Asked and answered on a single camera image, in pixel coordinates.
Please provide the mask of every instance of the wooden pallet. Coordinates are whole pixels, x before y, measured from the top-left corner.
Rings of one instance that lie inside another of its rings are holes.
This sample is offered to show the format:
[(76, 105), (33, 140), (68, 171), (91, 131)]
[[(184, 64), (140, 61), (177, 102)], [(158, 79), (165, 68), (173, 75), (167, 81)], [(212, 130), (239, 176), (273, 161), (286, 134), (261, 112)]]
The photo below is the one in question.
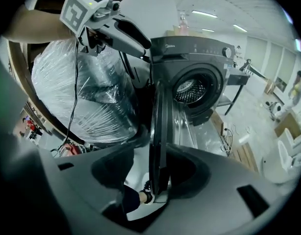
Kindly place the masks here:
[[(220, 116), (214, 111), (210, 119), (215, 129), (219, 133), (219, 135), (221, 135), (221, 128), (222, 128), (223, 121), (220, 118)], [(242, 163), (249, 170), (259, 172), (254, 158), (253, 151), (248, 143), (238, 147), (235, 147), (233, 145), (232, 150), (229, 154), (229, 158), (235, 159), (236, 161)]]

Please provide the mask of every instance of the ceiling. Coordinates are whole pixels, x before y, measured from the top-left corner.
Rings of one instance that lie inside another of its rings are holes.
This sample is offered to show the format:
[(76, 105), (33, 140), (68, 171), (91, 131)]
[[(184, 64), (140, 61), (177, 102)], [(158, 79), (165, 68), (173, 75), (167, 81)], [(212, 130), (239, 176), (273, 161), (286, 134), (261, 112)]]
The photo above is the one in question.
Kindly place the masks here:
[[(281, 7), (274, 0), (175, 0), (178, 11), (184, 11), (188, 26), (194, 30), (211, 29), (217, 33), (243, 33), (270, 39), (291, 47), (294, 35)], [(214, 14), (211, 18), (193, 14), (197, 10)]]

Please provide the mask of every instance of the washing machine knob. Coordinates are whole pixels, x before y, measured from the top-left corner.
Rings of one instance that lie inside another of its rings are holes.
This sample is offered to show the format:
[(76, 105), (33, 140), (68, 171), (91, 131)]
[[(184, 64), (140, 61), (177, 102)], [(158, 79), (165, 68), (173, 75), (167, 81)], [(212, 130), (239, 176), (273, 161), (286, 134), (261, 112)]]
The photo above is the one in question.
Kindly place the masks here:
[(222, 50), (222, 54), (223, 54), (223, 56), (230, 58), (232, 55), (232, 51), (229, 47), (224, 47)]

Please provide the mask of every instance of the washing machine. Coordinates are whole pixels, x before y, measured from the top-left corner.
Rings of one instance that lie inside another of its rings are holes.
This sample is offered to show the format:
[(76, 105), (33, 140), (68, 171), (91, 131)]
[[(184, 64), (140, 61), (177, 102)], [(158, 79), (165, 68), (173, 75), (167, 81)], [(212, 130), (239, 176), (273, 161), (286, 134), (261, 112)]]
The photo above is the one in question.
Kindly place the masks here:
[(218, 40), (172, 36), (151, 39), (151, 76), (173, 90), (173, 97), (185, 103), (194, 125), (211, 117), (233, 66), (234, 46)]

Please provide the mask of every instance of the plastic wrap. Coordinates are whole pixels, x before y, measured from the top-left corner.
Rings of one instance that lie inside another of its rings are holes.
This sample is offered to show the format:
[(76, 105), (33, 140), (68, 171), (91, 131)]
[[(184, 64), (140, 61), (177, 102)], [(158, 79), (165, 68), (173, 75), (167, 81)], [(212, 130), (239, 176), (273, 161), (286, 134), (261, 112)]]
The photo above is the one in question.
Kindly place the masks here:
[[(66, 127), (74, 103), (75, 40), (50, 43), (34, 61), (32, 82), (38, 98)], [(117, 51), (97, 57), (78, 52), (78, 102), (71, 131), (89, 143), (133, 137), (139, 126), (137, 98)]]

